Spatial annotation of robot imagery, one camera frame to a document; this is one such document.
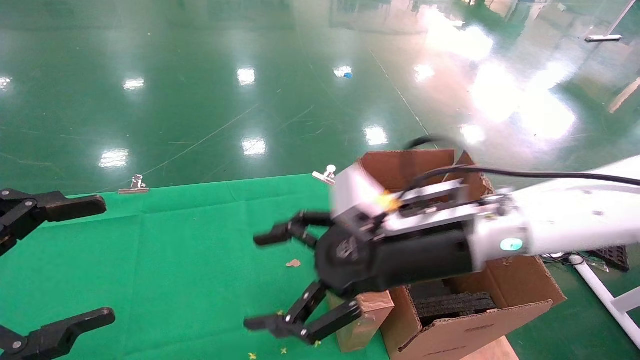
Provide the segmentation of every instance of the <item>black cable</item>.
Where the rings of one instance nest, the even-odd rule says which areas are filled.
[[[578,255],[580,256],[580,258],[582,258],[582,261],[580,263],[574,264],[571,262],[571,260],[569,260],[569,258],[572,255]],[[553,263],[560,263],[562,265],[567,265],[567,266],[575,266],[575,265],[580,265],[580,264],[584,264],[584,262],[586,261],[586,256],[582,255],[579,252],[567,252],[562,254],[559,257],[554,257],[551,256],[550,254],[544,254],[540,256],[542,258],[542,262],[545,264],[553,264]]]
[[[415,158],[413,157],[414,153],[409,150],[415,149],[416,147],[420,147],[426,145],[428,143],[446,143],[447,145],[453,145],[454,147],[461,149],[463,152],[466,151],[458,142],[453,139],[444,137],[444,136],[432,136],[432,135],[424,135],[419,138],[415,138],[411,140],[408,144],[404,146],[404,154],[401,156],[401,171],[404,172],[404,180],[409,183],[412,179],[412,175],[410,173],[410,169],[414,168],[419,171],[417,164],[415,163]]]
[[[588,172],[528,172],[528,171],[510,171],[510,170],[501,170],[496,168],[485,168],[478,167],[472,165],[455,165],[450,167],[442,167],[437,168],[435,170],[426,172],[421,176],[416,177],[409,186],[407,186],[400,196],[399,200],[402,200],[404,195],[411,190],[419,188],[423,183],[425,183],[428,179],[437,176],[443,176],[446,174],[452,174],[456,172],[463,172],[466,174],[474,173],[474,172],[484,172],[487,174],[495,174],[495,175],[504,175],[511,177],[526,177],[530,179],[589,179],[589,180],[599,180],[599,181],[609,181],[612,183],[620,183],[627,184],[633,186],[640,186],[640,180],[631,179],[629,177],[621,177],[621,176],[613,176],[613,175],[605,175],[605,174],[591,174]],[[374,218],[374,227],[373,230],[377,231],[384,221],[384,219],[388,216],[387,212],[384,212]]]

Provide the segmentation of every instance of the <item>green floor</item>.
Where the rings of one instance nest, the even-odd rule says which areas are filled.
[[[627,0],[470,1],[1,1],[0,184],[305,174],[424,133],[519,170],[640,153],[640,4],[621,42],[587,44]],[[601,274],[614,295],[640,284],[630,256]],[[569,301],[509,337],[522,359],[640,358],[573,270],[552,271]]]

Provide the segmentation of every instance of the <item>metal clip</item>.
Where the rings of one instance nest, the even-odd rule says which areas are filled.
[[[147,185],[142,182],[142,175],[138,175],[138,174],[134,175],[133,178],[131,179],[130,188],[118,190],[119,194],[147,193],[147,192],[149,192],[149,188],[147,188]]]
[[[326,171],[324,172],[324,174],[320,174],[319,172],[314,171],[313,177],[324,182],[327,183],[329,185],[334,185],[335,181],[333,180],[333,178],[335,177],[335,165],[327,165],[326,167]]]

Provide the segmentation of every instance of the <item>white pipe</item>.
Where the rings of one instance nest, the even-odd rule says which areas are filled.
[[[640,306],[640,288],[635,288],[613,299],[611,304],[621,313],[631,311]]]
[[[616,319],[616,321],[620,324],[622,329],[627,333],[631,341],[636,344],[638,348],[640,348],[640,329],[636,323],[627,315],[625,312],[618,311],[612,304],[614,300],[613,295],[607,290],[607,288],[602,284],[602,281],[598,279],[596,274],[589,268],[587,263],[583,262],[582,258],[577,255],[572,255],[569,260],[574,264],[578,273],[584,278],[584,280],[589,284],[589,287],[593,290],[593,292],[598,296],[602,304],[609,310],[611,315]]]

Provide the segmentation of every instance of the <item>yellow object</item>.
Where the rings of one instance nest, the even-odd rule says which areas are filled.
[[[397,211],[402,206],[402,201],[396,199],[390,192],[386,191],[380,195],[376,202],[382,206],[387,213]]]

